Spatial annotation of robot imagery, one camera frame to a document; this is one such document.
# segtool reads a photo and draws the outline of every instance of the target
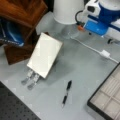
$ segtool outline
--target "white panel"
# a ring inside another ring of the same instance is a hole
[[[41,33],[27,66],[46,78],[61,47],[62,42]]]

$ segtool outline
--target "black grid panel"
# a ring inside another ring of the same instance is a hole
[[[40,120],[0,82],[0,120]]]

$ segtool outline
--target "black cable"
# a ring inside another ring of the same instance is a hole
[[[83,12],[83,11],[82,11],[82,10],[81,10],[81,11],[78,11],[78,12],[75,14],[75,20],[76,20],[76,22],[77,22],[77,25],[80,25],[80,24],[81,24],[81,22],[78,21],[78,19],[77,19],[78,14],[81,13],[81,12]]]

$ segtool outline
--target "wire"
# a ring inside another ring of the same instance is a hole
[[[76,22],[77,22],[77,25],[79,25],[79,24],[81,23],[81,22],[78,21],[78,19],[77,19],[78,14],[81,13],[81,12],[83,12],[83,11],[82,11],[82,10],[81,10],[81,11],[78,11],[78,12],[75,14],[75,20],[76,20]]]
[[[73,37],[71,37],[71,39],[79,42],[80,44],[82,44],[83,46],[87,47],[88,49],[90,49],[90,50],[92,50],[92,51],[100,54],[102,57],[107,58],[107,59],[109,59],[109,60],[112,60],[113,62],[115,62],[115,63],[117,63],[117,64],[119,63],[117,60],[111,58],[111,57],[110,57],[110,53],[108,53],[107,51],[103,50],[102,52],[100,52],[100,51],[98,51],[98,50],[96,50],[96,49],[94,49],[94,48],[92,48],[92,47],[84,44],[83,42],[81,42],[81,41],[79,41],[79,40],[77,40],[77,39],[75,39],[75,38],[73,38]]]
[[[71,37],[71,39],[73,39],[73,40],[75,40],[75,41],[79,42],[79,43],[80,43],[80,44],[82,44],[83,46],[85,46],[85,47],[87,47],[87,48],[91,49],[92,51],[94,51],[94,52],[96,52],[96,53],[100,53],[100,52],[99,52],[99,51],[97,51],[96,49],[94,49],[94,48],[92,48],[92,47],[90,47],[90,46],[88,46],[88,45],[84,44],[83,42],[80,42],[79,40],[77,40],[77,39],[75,39],[75,38],[73,38],[73,37]]]

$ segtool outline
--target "gray table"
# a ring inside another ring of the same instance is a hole
[[[116,64],[74,40],[64,39],[59,34],[61,25],[52,20],[50,22],[52,23],[45,26],[43,31],[48,28],[50,35],[63,41],[64,46],[58,56],[58,63],[52,68],[48,78],[39,81],[38,85],[29,91],[27,86],[21,85],[21,80],[25,79],[28,71],[26,64],[29,60],[9,66],[1,47],[1,82],[42,120],[103,120],[87,107],[86,103]],[[120,46],[108,45],[106,39],[90,36],[87,32],[80,32],[77,38],[99,51],[109,51],[113,58],[120,61]],[[73,81],[72,89],[65,107],[62,108],[62,99],[69,80]]]

